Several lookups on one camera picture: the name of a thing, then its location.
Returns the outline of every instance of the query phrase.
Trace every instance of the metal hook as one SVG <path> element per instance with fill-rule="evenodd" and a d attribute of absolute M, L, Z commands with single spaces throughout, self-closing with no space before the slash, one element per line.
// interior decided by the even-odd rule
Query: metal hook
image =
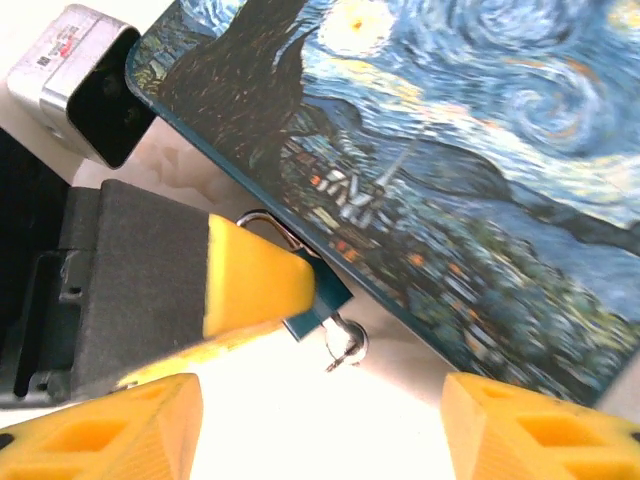
<path fill-rule="evenodd" d="M 278 219 L 276 219 L 271 213 L 264 209 L 250 210 L 242 215 L 237 221 L 236 225 L 246 228 L 246 226 L 255 221 L 266 222 L 274 227 L 282 238 L 287 242 L 291 250 L 300 250 L 304 248 L 309 255 L 320 258 L 320 256 L 307 247 L 294 233 L 285 227 Z"/>

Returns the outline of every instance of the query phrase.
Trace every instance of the yellow plastic block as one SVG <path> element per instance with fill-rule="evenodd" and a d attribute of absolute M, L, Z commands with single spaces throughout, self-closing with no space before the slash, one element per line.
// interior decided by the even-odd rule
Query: yellow plastic block
<path fill-rule="evenodd" d="M 285 320 L 313 305 L 311 265 L 233 222 L 209 217 L 203 336 Z"/>

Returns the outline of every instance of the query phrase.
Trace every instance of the white table surface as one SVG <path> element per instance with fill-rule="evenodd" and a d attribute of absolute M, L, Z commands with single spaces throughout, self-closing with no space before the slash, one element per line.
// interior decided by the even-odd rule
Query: white table surface
<path fill-rule="evenodd" d="M 7 97 L 4 76 L 67 2 L 11 2 L 0 18 L 0 126 L 76 185 L 120 178 L 176 200 L 235 218 L 259 206 L 177 133 L 157 120 L 118 171 L 69 157 Z M 144 31 L 169 0 L 86 0 L 85 5 Z M 450 367 L 366 294 L 344 315 L 361 322 L 371 346 L 359 367 L 331 374 L 321 330 L 297 344 L 276 332 L 194 369 L 204 392 L 205 419 L 192 478 L 436 478 L 453 479 L 439 421 Z M 640 422 L 639 362 L 601 408 Z M 0 411 L 0 427 L 42 411 Z"/>

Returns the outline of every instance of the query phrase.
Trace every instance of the binder clip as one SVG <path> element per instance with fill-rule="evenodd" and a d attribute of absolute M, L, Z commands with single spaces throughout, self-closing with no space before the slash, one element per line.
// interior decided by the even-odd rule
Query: binder clip
<path fill-rule="evenodd" d="M 270 212 L 263 209 L 251 210 L 240 217 L 236 224 L 247 228 L 253 222 L 265 222 L 282 236 L 296 255 L 304 258 L 313 268 L 316 292 L 313 307 L 307 312 L 287 319 L 284 323 L 291 335 L 299 342 L 319 326 L 325 328 L 325 343 L 334 361 L 327 372 L 342 364 L 357 364 L 365 357 L 369 347 L 369 337 L 362 325 L 343 319 L 339 313 L 353 294 L 340 280 L 333 269 L 308 245 L 305 245 L 291 230 Z"/>

